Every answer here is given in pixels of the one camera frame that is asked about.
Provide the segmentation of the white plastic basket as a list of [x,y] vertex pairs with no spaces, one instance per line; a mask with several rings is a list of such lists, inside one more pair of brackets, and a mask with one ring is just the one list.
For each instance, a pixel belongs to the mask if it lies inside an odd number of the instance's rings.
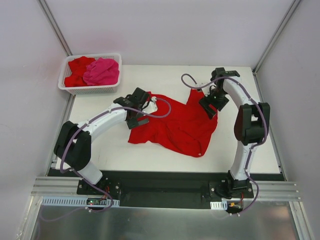
[[[69,62],[73,60],[78,60],[81,57],[93,58],[98,60],[102,59],[112,59],[118,63],[118,80],[115,84],[98,85],[98,86],[66,86],[65,79],[72,75],[72,70],[70,69]],[[122,56],[119,53],[101,53],[101,54],[85,54],[85,55],[71,55],[65,58],[63,61],[59,78],[58,78],[58,88],[65,90],[72,95],[81,94],[103,94],[103,93],[115,93],[121,82],[122,73]]]

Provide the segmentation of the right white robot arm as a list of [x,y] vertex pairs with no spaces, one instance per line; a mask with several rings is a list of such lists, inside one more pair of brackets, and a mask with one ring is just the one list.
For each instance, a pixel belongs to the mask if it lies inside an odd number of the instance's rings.
[[210,83],[206,83],[201,90],[204,97],[199,100],[199,104],[210,119],[229,100],[238,109],[233,128],[237,140],[235,158],[225,181],[214,190],[219,197],[235,198],[250,187],[250,168],[257,147],[267,139],[271,108],[267,102],[257,102],[250,96],[236,70],[227,71],[223,67],[217,67],[211,73]]

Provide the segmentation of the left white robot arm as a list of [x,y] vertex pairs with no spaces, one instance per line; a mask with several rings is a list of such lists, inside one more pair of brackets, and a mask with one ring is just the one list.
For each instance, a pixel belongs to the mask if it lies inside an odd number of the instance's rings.
[[148,117],[158,110],[157,98],[137,87],[132,94],[120,96],[101,113],[78,123],[66,121],[59,132],[53,153],[60,159],[62,173],[76,172],[87,180],[96,195],[103,193],[106,182],[103,173],[92,162],[92,143],[110,128],[126,123],[129,129],[145,125]]

